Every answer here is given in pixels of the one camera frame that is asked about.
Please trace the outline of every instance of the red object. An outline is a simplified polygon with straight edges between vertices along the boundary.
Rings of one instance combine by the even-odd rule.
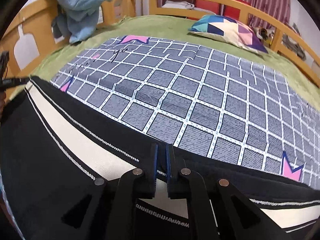
[[[196,0],[195,7],[212,11],[215,14],[219,14],[220,4],[216,2],[206,1],[206,0]],[[199,19],[190,18],[190,17],[188,17],[188,19],[195,20],[195,21],[199,20]]]
[[[246,1],[243,1],[243,0],[236,0],[236,1],[245,3],[247,5],[251,5],[250,3],[247,3]],[[223,16],[232,18],[234,20],[239,20],[240,10],[237,8],[226,5],[225,9],[224,9]]]

